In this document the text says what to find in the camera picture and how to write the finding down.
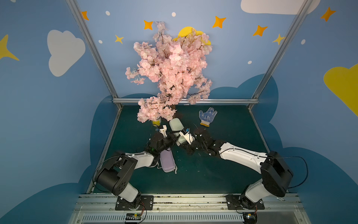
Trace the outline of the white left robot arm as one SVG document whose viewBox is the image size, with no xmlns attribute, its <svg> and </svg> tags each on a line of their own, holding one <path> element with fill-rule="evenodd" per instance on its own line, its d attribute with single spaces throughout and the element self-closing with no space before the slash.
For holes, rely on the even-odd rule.
<svg viewBox="0 0 358 224">
<path fill-rule="evenodd" d="M 141 153 L 116 151 L 112 157 L 98 165 L 92 181 L 118 196 L 130 210 L 135 210 L 143 203 L 141 192 L 130 184 L 134 170 L 159 166 L 162 152 L 171 152 L 177 140 L 178 136 L 172 132 L 155 133 Z"/>
</svg>

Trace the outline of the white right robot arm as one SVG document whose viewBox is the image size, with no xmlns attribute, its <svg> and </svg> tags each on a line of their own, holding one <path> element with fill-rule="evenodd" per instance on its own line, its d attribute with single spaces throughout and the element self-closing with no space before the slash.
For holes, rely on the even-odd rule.
<svg viewBox="0 0 358 224">
<path fill-rule="evenodd" d="M 293 171 L 278 152 L 260 153 L 235 146 L 227 141 L 214 140 L 206 129 L 191 133 L 188 129 L 180 131 L 180 136 L 188 143 L 188 149 L 202 149 L 210 156 L 233 161 L 248 167 L 261 175 L 261 179 L 248 185 L 241 193 L 239 206 L 248 210 L 267 196 L 284 197 L 290 189 Z"/>
</svg>

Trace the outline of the blue dotted work glove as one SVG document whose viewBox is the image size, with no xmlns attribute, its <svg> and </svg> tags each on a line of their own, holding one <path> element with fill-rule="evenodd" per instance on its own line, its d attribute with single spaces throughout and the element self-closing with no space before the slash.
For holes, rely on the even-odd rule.
<svg viewBox="0 0 358 224">
<path fill-rule="evenodd" d="M 215 116 L 217 115 L 217 111 L 210 107 L 206 112 L 203 112 L 202 110 L 199 111 L 199 119 L 200 119 L 200 125 L 209 127 L 210 124 L 215 119 Z"/>
</svg>

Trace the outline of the pink cherry blossom tree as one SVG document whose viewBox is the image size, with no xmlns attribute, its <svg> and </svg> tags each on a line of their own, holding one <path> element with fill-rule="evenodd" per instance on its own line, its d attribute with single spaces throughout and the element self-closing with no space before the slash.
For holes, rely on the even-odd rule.
<svg viewBox="0 0 358 224">
<path fill-rule="evenodd" d="M 183 99 L 191 105 L 208 99 L 212 85 L 203 75 L 208 65 L 206 56 L 212 51 L 209 36 L 191 29 L 184 36 L 172 38 L 166 33 L 164 22 L 156 25 L 155 45 L 135 42 L 133 48 L 141 60 L 137 68 L 128 67 L 125 72 L 127 79 L 137 85 L 144 84 L 146 79 L 158 85 L 156 96 L 138 101 L 137 120 L 142 123 L 160 118 L 172 120 L 175 105 Z"/>
</svg>

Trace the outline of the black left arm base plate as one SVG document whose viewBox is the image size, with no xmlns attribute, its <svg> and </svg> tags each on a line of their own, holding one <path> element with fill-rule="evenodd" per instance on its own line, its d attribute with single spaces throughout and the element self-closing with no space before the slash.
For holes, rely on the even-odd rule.
<svg viewBox="0 0 358 224">
<path fill-rule="evenodd" d="M 115 210 L 116 211 L 139 211 L 139 210 L 153 210 L 154 196 L 153 195 L 140 195 L 137 196 L 133 202 L 126 201 L 122 197 L 117 198 Z"/>
</svg>

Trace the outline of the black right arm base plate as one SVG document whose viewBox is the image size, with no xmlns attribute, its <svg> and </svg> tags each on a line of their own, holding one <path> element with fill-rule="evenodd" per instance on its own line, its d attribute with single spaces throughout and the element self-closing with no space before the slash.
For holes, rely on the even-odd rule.
<svg viewBox="0 0 358 224">
<path fill-rule="evenodd" d="M 242 201 L 241 195 L 228 194 L 225 196 L 228 210 L 264 210 L 265 206 L 263 200 L 256 203 L 250 201 Z"/>
</svg>

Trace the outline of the aluminium front rail base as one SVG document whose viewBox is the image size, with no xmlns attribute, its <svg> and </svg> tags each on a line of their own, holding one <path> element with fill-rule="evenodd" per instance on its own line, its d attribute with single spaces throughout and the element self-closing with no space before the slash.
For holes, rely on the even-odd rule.
<svg viewBox="0 0 358 224">
<path fill-rule="evenodd" d="M 309 224 L 297 194 L 268 196 L 251 209 L 235 194 L 144 194 L 144 208 L 128 210 L 110 194 L 80 195 L 70 224 Z"/>
</svg>

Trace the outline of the aluminium frame post left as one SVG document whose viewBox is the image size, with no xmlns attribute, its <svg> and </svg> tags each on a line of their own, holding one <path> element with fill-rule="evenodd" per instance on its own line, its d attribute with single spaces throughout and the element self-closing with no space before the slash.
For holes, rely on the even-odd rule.
<svg viewBox="0 0 358 224">
<path fill-rule="evenodd" d="M 94 39 L 93 39 L 93 37 L 90 33 L 90 30 L 86 24 L 86 21 L 82 15 L 82 11 L 80 10 L 80 6 L 78 5 L 77 1 L 75 1 L 75 0 L 66 0 L 66 2 L 71 10 L 71 13 L 72 13 L 74 19 L 76 20 L 76 23 L 77 23 L 82 35 L 84 36 L 84 39 L 88 45 L 88 48 L 96 62 L 96 65 L 99 68 L 99 71 L 107 85 L 108 90 L 110 91 L 110 94 L 112 95 L 112 98 L 113 99 L 118 98 L 118 94 L 115 89 L 115 86 L 114 86 L 114 84 L 111 80 L 111 77 L 110 77 L 110 75 L 103 63 L 103 60 L 99 54 L 99 51 L 96 47 Z"/>
</svg>

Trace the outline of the aluminium frame post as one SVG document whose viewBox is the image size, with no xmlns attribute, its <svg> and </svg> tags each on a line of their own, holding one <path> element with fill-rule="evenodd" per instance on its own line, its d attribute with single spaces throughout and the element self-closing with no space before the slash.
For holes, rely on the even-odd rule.
<svg viewBox="0 0 358 224">
<path fill-rule="evenodd" d="M 71 10 L 71 13 L 72 13 L 74 19 L 76 20 L 76 23 L 77 23 L 82 35 L 84 36 L 84 39 L 88 45 L 88 48 L 96 62 L 96 65 L 99 68 L 99 71 L 107 85 L 108 90 L 110 91 L 110 94 L 112 95 L 112 98 L 113 99 L 118 98 L 118 94 L 115 89 L 115 86 L 114 86 L 114 84 L 111 80 L 111 77 L 110 77 L 110 75 L 103 63 L 103 60 L 99 54 L 99 51 L 96 47 L 94 39 L 93 39 L 93 37 L 90 33 L 90 30 L 86 24 L 86 21 L 82 15 L 82 11 L 80 10 L 80 6 L 78 5 L 77 1 L 75 1 L 75 0 L 66 0 L 66 2 Z"/>
<path fill-rule="evenodd" d="M 289 45 L 291 44 L 292 40 L 294 39 L 296 33 L 300 29 L 302 23 L 304 22 L 306 16 L 309 14 L 308 11 L 313 4 L 313 0 L 305 0 L 303 1 L 301 7 L 299 8 L 292 24 L 290 25 L 283 42 L 279 45 L 279 48 L 276 54 L 273 57 L 268 69 L 266 70 L 264 76 L 262 77 L 259 85 L 257 86 L 254 94 L 251 98 L 251 103 L 248 104 L 248 109 L 251 111 L 255 104 L 259 103 L 259 97 L 264 91 L 267 83 L 269 82 L 270 78 L 272 77 L 273 73 L 275 72 L 277 66 L 279 65 L 281 59 L 283 58 L 286 50 L 288 49 Z"/>
</svg>

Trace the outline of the aluminium frame post right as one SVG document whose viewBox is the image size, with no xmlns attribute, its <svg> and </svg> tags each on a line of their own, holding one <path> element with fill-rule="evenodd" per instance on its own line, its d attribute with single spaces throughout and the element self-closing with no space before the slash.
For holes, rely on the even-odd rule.
<svg viewBox="0 0 358 224">
<path fill-rule="evenodd" d="M 303 1 L 301 7 L 299 8 L 292 24 L 290 25 L 283 42 L 279 45 L 279 48 L 276 54 L 273 57 L 268 69 L 266 70 L 264 76 L 262 77 L 259 85 L 257 86 L 254 94 L 251 98 L 251 103 L 248 104 L 248 109 L 251 111 L 255 104 L 259 103 L 259 97 L 264 91 L 267 83 L 269 82 L 270 78 L 272 77 L 273 73 L 275 72 L 277 66 L 279 65 L 281 59 L 283 58 L 286 50 L 288 49 L 289 45 L 291 44 L 292 40 L 294 39 L 296 33 L 300 29 L 302 23 L 304 22 L 306 16 L 309 14 L 308 11 L 313 4 L 313 0 L 305 0 Z"/>
</svg>

